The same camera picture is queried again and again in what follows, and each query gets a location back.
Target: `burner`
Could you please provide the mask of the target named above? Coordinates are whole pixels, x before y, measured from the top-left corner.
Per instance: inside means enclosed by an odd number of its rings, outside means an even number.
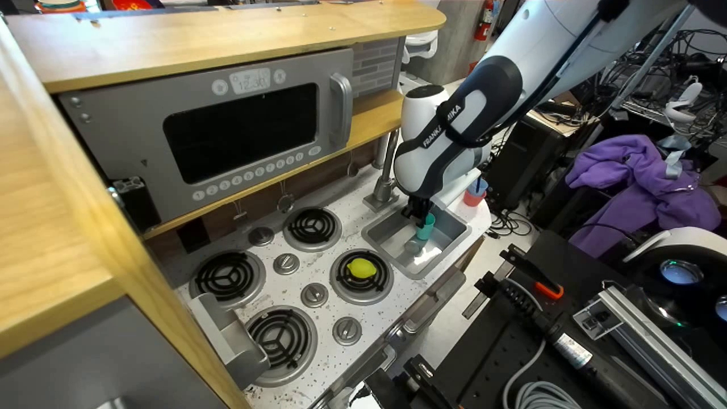
[[[200,268],[196,283],[197,293],[211,293],[221,303],[250,300],[263,284],[263,264],[253,254],[223,252]]]
[[[314,321],[292,308],[276,308],[250,318],[250,336],[267,351],[270,368],[256,377],[262,386],[280,386],[295,379],[315,355]]]
[[[339,258],[332,268],[335,292],[355,304],[373,304],[390,292],[394,279],[381,258],[356,251]]]
[[[288,219],[285,236],[297,251],[326,251],[342,236],[339,219],[326,209],[302,209]]]

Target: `handle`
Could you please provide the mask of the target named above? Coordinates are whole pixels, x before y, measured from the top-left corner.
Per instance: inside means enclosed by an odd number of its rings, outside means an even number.
[[[344,78],[342,72],[335,72],[330,78],[330,84],[332,84],[332,93],[335,93],[335,105],[342,108],[342,111],[339,111],[342,116],[332,126],[332,134],[335,134],[332,147],[344,147],[347,141],[347,134],[349,134],[349,121],[355,116],[355,88],[352,88],[349,80]]]
[[[526,276],[529,276],[537,283],[533,292],[541,293],[543,297],[558,303],[566,296],[566,288],[558,283],[554,283],[549,276],[546,276],[543,268],[532,264],[522,252],[522,248],[509,245],[509,251],[502,251],[499,258],[513,264]]]

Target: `stove knob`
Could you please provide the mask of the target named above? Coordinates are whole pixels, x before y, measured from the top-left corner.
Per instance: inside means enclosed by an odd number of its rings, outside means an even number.
[[[301,303],[309,309],[319,309],[327,303],[327,288],[321,283],[312,283],[302,288]]]
[[[285,254],[276,258],[276,262],[272,262],[272,271],[280,276],[293,272],[293,271],[297,271],[297,267],[301,267],[301,259],[292,252],[285,252]]]
[[[269,228],[254,228],[254,229],[248,234],[248,242],[250,242],[253,245],[263,245],[263,244],[270,244],[272,236],[276,236],[272,229],[269,229]]]
[[[344,315],[335,323],[335,338],[342,346],[355,346],[362,338],[362,323],[352,315]]]

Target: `wooden countertop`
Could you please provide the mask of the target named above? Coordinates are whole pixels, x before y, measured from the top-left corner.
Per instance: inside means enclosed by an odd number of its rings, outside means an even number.
[[[137,18],[9,17],[51,93],[330,50],[437,30],[415,0],[215,9]]]

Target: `gray panel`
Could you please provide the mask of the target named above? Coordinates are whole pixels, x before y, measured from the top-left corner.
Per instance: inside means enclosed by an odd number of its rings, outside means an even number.
[[[364,44],[355,49],[355,97],[397,86],[405,38]]]
[[[236,192],[301,169],[347,143],[352,50],[315,53],[177,78],[61,93],[59,102],[109,179],[142,178],[162,223]],[[250,167],[187,185],[165,143],[171,114],[262,96],[301,84],[319,86],[315,141]]]
[[[223,403],[130,300],[0,361],[3,409],[215,409]]]

